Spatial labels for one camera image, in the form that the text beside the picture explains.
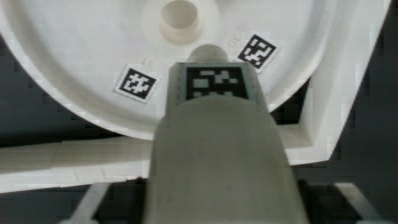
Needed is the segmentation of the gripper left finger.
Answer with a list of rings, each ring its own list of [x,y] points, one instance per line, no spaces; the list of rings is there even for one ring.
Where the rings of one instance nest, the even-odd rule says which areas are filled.
[[[144,224],[148,179],[89,186],[72,216],[59,224]]]

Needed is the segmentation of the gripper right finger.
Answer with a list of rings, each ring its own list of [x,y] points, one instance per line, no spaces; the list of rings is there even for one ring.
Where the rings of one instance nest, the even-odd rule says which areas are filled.
[[[310,224],[386,224],[354,183],[311,184],[299,181]]]

